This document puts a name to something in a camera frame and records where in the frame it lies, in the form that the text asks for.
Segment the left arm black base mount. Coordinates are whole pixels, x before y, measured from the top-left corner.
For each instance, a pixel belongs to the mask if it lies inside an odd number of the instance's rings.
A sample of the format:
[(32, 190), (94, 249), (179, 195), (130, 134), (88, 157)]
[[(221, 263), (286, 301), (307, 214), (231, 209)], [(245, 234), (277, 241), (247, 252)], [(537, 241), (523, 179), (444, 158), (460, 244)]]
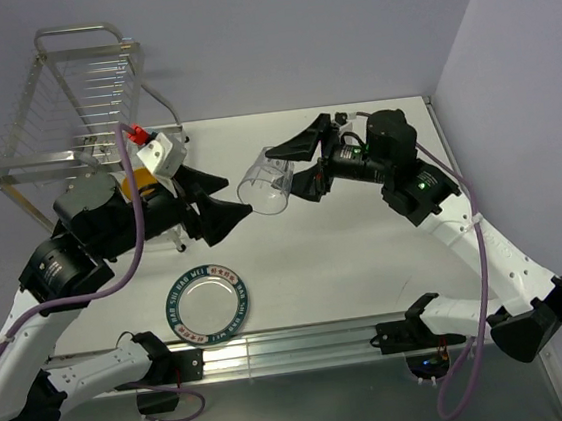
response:
[[(207, 401), (200, 392), (185, 386), (186, 382), (202, 380), (204, 353), (201, 349), (173, 351), (163, 377), (127, 382), (115, 387), (116, 392), (135, 391), (137, 411), (142, 421), (193, 421), (205, 411)], [(171, 417), (180, 402), (194, 400), (193, 414)]]

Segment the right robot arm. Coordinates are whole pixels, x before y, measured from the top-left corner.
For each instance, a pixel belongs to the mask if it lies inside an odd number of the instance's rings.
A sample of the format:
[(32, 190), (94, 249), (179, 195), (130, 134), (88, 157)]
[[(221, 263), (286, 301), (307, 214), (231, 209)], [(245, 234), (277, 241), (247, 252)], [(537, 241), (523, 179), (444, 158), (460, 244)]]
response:
[(253, 213), (199, 258), (231, 268), (250, 298), (248, 327), (268, 330), (407, 312), (409, 339), (480, 330), (528, 362), (562, 325), (562, 276), (528, 259), (454, 193), (412, 224), (378, 185), (337, 178), (319, 202), (289, 198)]

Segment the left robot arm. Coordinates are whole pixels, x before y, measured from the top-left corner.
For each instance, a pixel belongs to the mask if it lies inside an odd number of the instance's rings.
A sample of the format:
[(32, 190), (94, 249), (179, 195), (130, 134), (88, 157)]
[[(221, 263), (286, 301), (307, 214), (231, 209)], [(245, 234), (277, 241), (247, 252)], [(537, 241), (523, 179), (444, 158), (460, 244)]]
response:
[(155, 184), (146, 195), (126, 198), (114, 176), (88, 173), (54, 202), (58, 222), (20, 274), (0, 333), (0, 421), (60, 421), (101, 393), (147, 389), (170, 376), (171, 352), (149, 331), (69, 368), (52, 370), (46, 364), (82, 310), (127, 285), (111, 268), (121, 254), (140, 255), (146, 241), (179, 224), (191, 239), (213, 246), (252, 211), (215, 198), (227, 185), (223, 177), (183, 167), (175, 183), (180, 194)]

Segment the yellow plastic bowl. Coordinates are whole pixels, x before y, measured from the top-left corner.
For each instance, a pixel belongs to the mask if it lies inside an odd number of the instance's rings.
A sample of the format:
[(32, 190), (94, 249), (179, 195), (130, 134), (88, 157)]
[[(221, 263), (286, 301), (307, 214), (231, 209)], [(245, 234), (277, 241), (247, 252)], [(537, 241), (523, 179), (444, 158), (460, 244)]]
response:
[[(138, 188), (138, 194), (146, 196), (154, 191), (154, 186), (157, 185), (157, 180), (145, 168), (137, 168), (133, 171), (134, 182)], [(121, 192), (129, 200), (132, 199), (131, 185), (129, 178), (124, 178), (121, 183)]]

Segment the clear glass cup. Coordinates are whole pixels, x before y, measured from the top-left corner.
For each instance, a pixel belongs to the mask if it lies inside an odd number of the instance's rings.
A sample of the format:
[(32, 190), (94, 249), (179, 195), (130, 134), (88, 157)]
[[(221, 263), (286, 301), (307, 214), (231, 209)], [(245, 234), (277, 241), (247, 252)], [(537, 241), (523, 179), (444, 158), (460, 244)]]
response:
[(288, 207), (294, 165), (291, 161), (266, 157), (270, 146), (262, 148), (256, 161), (237, 186), (241, 203), (259, 215), (280, 214)]

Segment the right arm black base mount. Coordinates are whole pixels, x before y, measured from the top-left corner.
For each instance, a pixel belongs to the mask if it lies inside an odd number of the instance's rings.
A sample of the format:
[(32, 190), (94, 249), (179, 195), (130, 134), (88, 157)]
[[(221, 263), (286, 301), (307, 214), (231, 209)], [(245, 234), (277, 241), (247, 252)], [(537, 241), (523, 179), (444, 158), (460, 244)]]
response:
[(463, 335), (435, 335), (418, 320), (382, 322), (369, 341), (382, 355), (403, 354), (408, 371), (419, 385), (435, 385), (451, 367), (449, 348), (466, 342)]

